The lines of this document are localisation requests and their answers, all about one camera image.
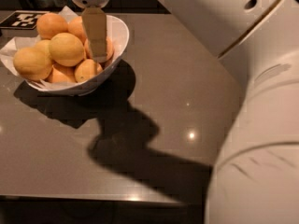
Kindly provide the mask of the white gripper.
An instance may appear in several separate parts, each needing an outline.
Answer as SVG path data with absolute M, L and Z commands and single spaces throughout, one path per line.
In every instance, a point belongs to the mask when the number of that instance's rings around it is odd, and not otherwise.
M 107 15 L 100 7 L 105 7 L 109 0 L 72 0 L 72 2 L 78 7 L 86 7 L 81 17 L 89 41 L 89 50 L 95 61 L 104 62 L 107 58 Z

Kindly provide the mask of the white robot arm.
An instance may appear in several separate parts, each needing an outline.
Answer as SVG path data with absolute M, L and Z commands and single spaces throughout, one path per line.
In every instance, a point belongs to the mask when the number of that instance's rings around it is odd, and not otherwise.
M 158 0 L 246 90 L 198 224 L 298 224 L 298 0 Z

